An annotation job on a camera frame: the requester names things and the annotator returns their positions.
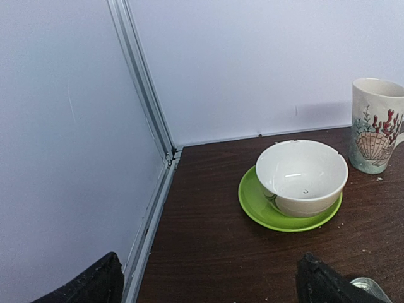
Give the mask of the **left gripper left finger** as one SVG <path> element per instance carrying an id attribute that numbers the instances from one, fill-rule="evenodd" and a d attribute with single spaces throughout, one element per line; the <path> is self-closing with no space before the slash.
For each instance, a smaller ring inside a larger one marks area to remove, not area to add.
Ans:
<path id="1" fill-rule="evenodd" d="M 36 302 L 122 302 L 124 275 L 115 252 L 109 252 L 67 284 Z"/>

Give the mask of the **bunny print tin lid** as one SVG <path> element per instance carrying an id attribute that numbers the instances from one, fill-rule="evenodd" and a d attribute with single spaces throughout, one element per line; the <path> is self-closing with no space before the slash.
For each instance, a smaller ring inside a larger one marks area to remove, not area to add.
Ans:
<path id="1" fill-rule="evenodd" d="M 350 282 L 352 285 L 365 290 L 367 293 L 375 296 L 383 302 L 392 303 L 391 299 L 387 296 L 380 285 L 371 278 L 359 277 Z"/>

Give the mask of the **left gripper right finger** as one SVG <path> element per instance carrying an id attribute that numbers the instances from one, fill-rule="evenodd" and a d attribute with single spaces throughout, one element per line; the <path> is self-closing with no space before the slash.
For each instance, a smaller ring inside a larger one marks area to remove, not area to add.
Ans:
<path id="1" fill-rule="evenodd" d="M 297 263 L 299 302 L 383 302 L 350 282 L 309 252 Z"/>

